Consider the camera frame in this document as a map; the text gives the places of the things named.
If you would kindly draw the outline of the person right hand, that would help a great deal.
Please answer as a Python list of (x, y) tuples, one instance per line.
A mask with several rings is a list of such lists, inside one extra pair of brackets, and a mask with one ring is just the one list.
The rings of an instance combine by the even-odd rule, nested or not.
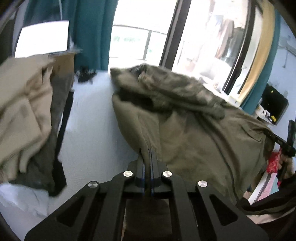
[(279, 181), (288, 179), (295, 174), (294, 157), (290, 157), (283, 148), (280, 148), (280, 158), (277, 167), (277, 178)]

